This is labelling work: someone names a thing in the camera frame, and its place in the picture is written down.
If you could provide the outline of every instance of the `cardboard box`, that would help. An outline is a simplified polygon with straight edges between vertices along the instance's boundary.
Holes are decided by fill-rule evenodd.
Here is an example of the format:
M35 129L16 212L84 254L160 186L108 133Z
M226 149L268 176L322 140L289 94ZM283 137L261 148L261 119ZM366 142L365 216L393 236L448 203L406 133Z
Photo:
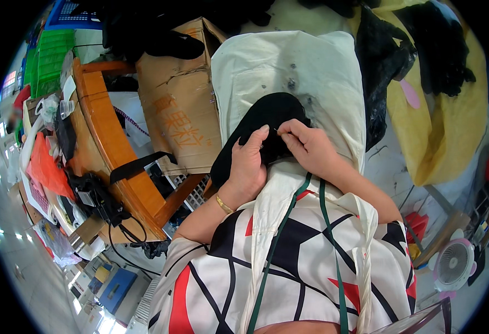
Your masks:
M204 18L174 30L202 41L204 53L192 60L145 53L136 63L139 97L154 150L173 153L178 161L159 159L163 173L209 173L222 149L211 56L226 38Z

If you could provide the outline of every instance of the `yellow bag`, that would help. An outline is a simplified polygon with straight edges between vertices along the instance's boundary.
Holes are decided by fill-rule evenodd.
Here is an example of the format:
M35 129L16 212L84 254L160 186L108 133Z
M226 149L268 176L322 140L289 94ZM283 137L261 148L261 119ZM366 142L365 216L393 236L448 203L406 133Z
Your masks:
M401 21L385 8L397 10L406 5L424 2L384 0L373 12L382 20L404 31L413 43L413 38ZM355 17L348 20L354 36L357 35L360 18L361 11L356 10ZM443 183L457 178L468 166L484 135L488 112L485 56L471 30L467 32L465 41L469 48L467 68L473 71L476 82L464 82L458 96L449 97L441 93L435 97L432 116L421 87L418 58L404 78L419 97L421 106L418 109L407 103L400 82L392 80L387 88L389 117L405 157L409 175L416 186Z

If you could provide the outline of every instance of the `plastic basket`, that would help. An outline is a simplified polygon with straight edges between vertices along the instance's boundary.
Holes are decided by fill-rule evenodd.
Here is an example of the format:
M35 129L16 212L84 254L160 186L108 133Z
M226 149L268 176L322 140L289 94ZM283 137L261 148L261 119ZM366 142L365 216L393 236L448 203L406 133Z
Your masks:
M31 74L31 96L59 90L64 56L74 47L74 30L43 31L36 47L36 73Z
M57 29L95 29L101 30L102 23L97 20L96 13L83 12L70 17L70 13L78 6L70 0L57 0L46 21L44 30Z
M27 50L27 56L25 56L24 67L24 86L31 83L31 75L33 73L33 64L35 62L35 49Z

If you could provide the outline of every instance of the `wooden table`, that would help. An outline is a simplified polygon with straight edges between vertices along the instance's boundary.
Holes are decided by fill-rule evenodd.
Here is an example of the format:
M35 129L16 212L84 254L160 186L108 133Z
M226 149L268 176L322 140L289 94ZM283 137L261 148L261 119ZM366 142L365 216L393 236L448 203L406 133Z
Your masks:
M74 157L68 162L77 176L93 171L104 183L115 168L137 159L116 117L103 75L135 73L135 67L126 62L101 62L82 65L79 58L73 62L73 76L77 94L70 115L77 143ZM109 187L117 201L131 212L145 227L148 241L164 240L162 227L194 190L205 174L189 175L165 200L148 174L143 171L128 180L120 180ZM143 238L141 227L134 219L123 221L124 227ZM108 226L99 235L108 242ZM118 228L112 228L113 243L129 242Z

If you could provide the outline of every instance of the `electric fan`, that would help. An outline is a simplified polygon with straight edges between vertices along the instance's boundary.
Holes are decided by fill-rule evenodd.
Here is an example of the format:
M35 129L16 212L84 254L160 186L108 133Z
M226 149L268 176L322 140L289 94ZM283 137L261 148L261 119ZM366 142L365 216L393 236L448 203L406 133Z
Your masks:
M467 279L476 271L474 246L463 237L463 231L457 229L450 242L428 261L428 267L434 271L434 284L440 299L454 298Z

